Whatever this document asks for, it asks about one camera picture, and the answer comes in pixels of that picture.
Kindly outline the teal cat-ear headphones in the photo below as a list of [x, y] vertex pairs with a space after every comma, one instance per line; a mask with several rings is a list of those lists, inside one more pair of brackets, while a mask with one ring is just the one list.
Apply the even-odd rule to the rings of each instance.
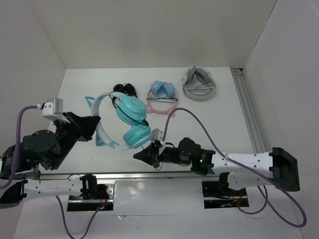
[[147, 122], [147, 107], [138, 98], [130, 97], [120, 92], [103, 93], [97, 97], [85, 96], [84, 99], [90, 109], [92, 117], [98, 117], [102, 100], [106, 97], [120, 100], [116, 108], [118, 118], [132, 128], [123, 135], [124, 145], [111, 139], [105, 132], [101, 123], [96, 127], [96, 146], [108, 146], [122, 151], [137, 149], [151, 141], [152, 130]]

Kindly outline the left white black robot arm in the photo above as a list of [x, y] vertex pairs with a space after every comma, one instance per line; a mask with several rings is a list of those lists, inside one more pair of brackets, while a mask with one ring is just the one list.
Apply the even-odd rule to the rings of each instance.
[[0, 179], [9, 179], [13, 156], [18, 150], [16, 172], [10, 184], [0, 191], [2, 209], [17, 207], [22, 201], [51, 197], [76, 196], [92, 199], [98, 194], [97, 178], [92, 174], [59, 180], [41, 180], [40, 167], [56, 170], [77, 142], [88, 142], [100, 122], [99, 116], [79, 117], [63, 113], [68, 120], [54, 120], [56, 131], [38, 130], [23, 137], [19, 147], [9, 147], [0, 160]]

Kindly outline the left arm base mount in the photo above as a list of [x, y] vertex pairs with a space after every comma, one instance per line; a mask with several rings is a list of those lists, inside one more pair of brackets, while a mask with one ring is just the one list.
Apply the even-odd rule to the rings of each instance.
[[69, 196], [68, 212], [112, 211], [114, 209], [115, 181], [98, 181], [98, 190], [94, 195]]

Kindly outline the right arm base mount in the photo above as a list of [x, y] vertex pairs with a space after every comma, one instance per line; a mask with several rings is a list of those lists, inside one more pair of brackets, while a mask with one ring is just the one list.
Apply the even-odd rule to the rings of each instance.
[[246, 189], [219, 189], [217, 181], [202, 181], [202, 193], [205, 209], [249, 207]]

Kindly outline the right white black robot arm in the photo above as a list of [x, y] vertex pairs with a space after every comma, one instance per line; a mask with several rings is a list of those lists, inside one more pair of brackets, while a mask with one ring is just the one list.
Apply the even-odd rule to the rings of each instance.
[[185, 137], [177, 147], [152, 142], [133, 158], [153, 167], [169, 163], [190, 166], [191, 172], [200, 176], [217, 175], [217, 189], [222, 195], [262, 185], [274, 185], [286, 192], [300, 190], [298, 161], [280, 147], [257, 154], [218, 153]]

